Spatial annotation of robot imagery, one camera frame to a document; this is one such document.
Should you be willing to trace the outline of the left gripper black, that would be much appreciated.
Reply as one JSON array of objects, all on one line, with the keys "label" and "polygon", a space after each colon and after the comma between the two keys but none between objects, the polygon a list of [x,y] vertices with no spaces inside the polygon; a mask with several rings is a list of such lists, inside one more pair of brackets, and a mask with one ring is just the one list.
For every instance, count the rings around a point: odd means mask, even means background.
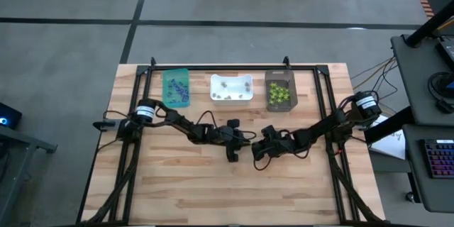
[{"label": "left gripper black", "polygon": [[239,126],[240,121],[238,119],[231,119],[227,121],[225,126],[215,128],[212,131],[212,142],[226,148],[226,157],[229,162],[239,161],[236,152],[241,148],[251,146],[251,141],[245,138],[243,132],[238,129]]}]

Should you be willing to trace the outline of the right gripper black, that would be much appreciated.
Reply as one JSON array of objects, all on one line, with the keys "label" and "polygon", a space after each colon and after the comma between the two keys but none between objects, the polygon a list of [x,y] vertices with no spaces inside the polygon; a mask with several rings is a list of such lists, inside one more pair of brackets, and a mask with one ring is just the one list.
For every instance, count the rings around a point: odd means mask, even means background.
[{"label": "right gripper black", "polygon": [[287,129],[282,129],[282,130],[275,130],[274,126],[267,126],[264,129],[261,130],[261,133],[263,135],[263,140],[262,142],[256,142],[251,145],[251,149],[253,151],[253,157],[254,160],[261,160],[264,158],[265,155],[267,155],[270,158],[274,157],[280,157],[283,154],[296,154],[296,149],[294,146],[294,141],[293,141],[293,151],[288,151],[285,150],[279,143],[278,143],[278,138],[281,135],[288,135],[290,136],[290,131]]}]

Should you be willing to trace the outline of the white plastic bin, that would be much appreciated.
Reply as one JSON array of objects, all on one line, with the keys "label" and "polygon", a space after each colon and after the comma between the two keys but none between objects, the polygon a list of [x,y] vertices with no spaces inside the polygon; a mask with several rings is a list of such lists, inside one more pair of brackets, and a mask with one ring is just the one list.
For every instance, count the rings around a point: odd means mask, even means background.
[{"label": "white plastic bin", "polygon": [[[225,82],[227,87],[222,87],[221,83]],[[250,84],[250,91],[246,91],[245,82]],[[221,98],[213,98],[212,94],[216,93]],[[224,99],[231,94],[231,99]],[[253,99],[253,78],[250,74],[239,77],[223,77],[213,74],[210,80],[210,98],[215,106],[247,106]]]}]

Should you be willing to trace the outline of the grey translucent plastic bin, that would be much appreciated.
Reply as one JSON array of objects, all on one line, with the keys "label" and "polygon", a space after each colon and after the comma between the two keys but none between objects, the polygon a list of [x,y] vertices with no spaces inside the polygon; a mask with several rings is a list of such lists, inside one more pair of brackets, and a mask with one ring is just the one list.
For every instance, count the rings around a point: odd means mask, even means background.
[{"label": "grey translucent plastic bin", "polygon": [[[270,88],[270,84],[274,82],[277,86],[284,87],[290,91],[290,97],[283,105],[273,106],[269,104],[270,91],[275,88]],[[291,70],[267,70],[265,73],[265,95],[267,110],[270,112],[289,112],[298,104],[297,87],[293,71]]]}]

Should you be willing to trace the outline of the teal plastic bin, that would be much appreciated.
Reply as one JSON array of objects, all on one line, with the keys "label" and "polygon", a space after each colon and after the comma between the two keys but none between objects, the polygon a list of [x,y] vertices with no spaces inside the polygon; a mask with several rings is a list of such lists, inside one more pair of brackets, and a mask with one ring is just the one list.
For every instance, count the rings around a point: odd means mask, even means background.
[{"label": "teal plastic bin", "polygon": [[[184,104],[181,104],[180,101],[178,100],[177,94],[173,94],[171,97],[167,96],[168,92],[172,92],[174,88],[174,84],[171,83],[171,79],[175,79],[175,84],[177,84],[176,80],[180,79],[185,79],[187,81],[186,84],[178,84],[179,88],[187,90],[189,92],[189,101],[186,101]],[[168,88],[167,84],[172,84],[172,88]],[[174,104],[170,102],[170,99],[178,100],[178,104]],[[185,108],[190,105],[190,81],[189,81],[189,70],[188,69],[175,69],[175,70],[166,70],[163,72],[163,77],[162,77],[162,100],[165,104],[165,106],[175,109],[175,108]]]}]

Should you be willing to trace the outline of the white paper sheet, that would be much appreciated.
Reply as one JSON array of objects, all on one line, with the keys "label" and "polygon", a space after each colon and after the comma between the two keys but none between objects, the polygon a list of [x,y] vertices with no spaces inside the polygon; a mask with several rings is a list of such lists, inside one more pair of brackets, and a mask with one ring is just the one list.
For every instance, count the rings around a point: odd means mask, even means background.
[{"label": "white paper sheet", "polygon": [[388,136],[374,142],[370,149],[376,153],[395,157],[400,160],[406,159],[406,140],[403,130],[398,130]]}]

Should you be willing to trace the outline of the black desk leg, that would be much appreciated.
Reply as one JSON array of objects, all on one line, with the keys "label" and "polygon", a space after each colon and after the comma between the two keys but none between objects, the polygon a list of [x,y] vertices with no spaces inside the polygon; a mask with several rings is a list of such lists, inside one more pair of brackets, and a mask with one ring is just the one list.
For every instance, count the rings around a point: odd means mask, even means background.
[{"label": "black desk leg", "polygon": [[366,143],[371,145],[382,138],[401,130],[402,126],[405,124],[414,124],[414,116],[410,106],[397,112],[385,121],[368,128],[364,132]]}]

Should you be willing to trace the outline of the grey desk shelf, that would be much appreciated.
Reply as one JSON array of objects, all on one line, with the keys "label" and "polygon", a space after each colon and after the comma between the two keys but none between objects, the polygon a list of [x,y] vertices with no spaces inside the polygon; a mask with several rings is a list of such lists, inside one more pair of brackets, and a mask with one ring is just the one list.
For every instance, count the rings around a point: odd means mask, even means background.
[{"label": "grey desk shelf", "polygon": [[454,179],[433,179],[423,156],[423,139],[454,140],[454,128],[406,124],[402,128],[415,201],[430,212],[454,214]]}]

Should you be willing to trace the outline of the grey desk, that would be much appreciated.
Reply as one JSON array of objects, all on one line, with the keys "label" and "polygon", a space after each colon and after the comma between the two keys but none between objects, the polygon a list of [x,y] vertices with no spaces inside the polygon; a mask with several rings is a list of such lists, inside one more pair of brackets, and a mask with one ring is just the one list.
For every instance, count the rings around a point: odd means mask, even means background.
[{"label": "grey desk", "polygon": [[424,126],[454,126],[454,113],[442,113],[427,88],[432,74],[448,72],[436,50],[437,40],[423,40],[417,48],[409,47],[403,37],[391,38],[414,122]]}]

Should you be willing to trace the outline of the black backlit keyboard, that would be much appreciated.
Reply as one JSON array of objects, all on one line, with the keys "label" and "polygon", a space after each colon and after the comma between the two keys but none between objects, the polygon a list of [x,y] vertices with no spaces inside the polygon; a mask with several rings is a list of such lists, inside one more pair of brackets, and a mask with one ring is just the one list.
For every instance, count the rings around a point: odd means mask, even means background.
[{"label": "black backlit keyboard", "polygon": [[454,140],[423,139],[423,156],[433,179],[454,179]]}]

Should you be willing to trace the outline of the black headphones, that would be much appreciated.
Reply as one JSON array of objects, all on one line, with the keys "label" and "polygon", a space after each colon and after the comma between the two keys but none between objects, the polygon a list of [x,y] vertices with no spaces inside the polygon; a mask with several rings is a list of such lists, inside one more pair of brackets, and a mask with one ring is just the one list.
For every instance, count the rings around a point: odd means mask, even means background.
[{"label": "black headphones", "polygon": [[427,89],[436,101],[436,108],[443,114],[454,114],[454,73],[437,72],[432,74],[427,81]]}]

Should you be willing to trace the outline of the black pole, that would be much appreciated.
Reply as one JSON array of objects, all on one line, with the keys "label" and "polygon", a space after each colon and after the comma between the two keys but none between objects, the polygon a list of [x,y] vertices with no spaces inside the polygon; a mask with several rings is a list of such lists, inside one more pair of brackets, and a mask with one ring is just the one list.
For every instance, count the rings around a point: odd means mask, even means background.
[{"label": "black pole", "polygon": [[436,15],[430,18],[411,35],[404,35],[404,42],[409,47],[415,48],[424,38],[432,35],[434,31],[446,23],[452,16],[454,16],[454,0],[451,0]]}]

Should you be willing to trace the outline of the black flat device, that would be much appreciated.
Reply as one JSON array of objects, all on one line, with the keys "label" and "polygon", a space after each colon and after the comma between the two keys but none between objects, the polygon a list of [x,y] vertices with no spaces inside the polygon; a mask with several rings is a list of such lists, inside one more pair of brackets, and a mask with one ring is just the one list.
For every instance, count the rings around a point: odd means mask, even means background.
[{"label": "black flat device", "polygon": [[448,68],[454,72],[454,41],[440,39],[436,49]]}]

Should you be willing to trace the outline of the black box with blue light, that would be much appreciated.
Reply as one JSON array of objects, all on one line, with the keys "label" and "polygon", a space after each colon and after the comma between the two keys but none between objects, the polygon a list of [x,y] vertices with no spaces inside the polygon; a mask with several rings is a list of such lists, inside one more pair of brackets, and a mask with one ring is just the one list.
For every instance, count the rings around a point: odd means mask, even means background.
[{"label": "black box with blue light", "polygon": [[16,130],[21,117],[20,111],[0,102],[0,126]]}]

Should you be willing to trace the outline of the black aluminium table frame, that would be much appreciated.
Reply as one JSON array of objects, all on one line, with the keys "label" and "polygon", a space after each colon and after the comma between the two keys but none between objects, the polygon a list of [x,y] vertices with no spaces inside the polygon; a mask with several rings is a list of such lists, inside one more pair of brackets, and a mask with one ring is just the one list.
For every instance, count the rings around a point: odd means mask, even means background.
[{"label": "black aluminium table frame", "polygon": [[[167,65],[120,65],[103,119],[120,121],[141,99],[162,100]],[[298,104],[267,110],[265,73],[291,70]],[[247,106],[215,106],[213,74],[253,78]],[[189,66],[190,105],[176,111],[194,123],[225,126],[238,119],[251,145],[261,130],[308,128],[354,95],[345,64]],[[376,226],[385,224],[372,164],[361,133],[336,140],[327,133],[299,154],[254,160],[251,146],[229,162],[226,148],[195,145],[171,126],[144,128],[135,143],[101,131],[77,227]]]}]

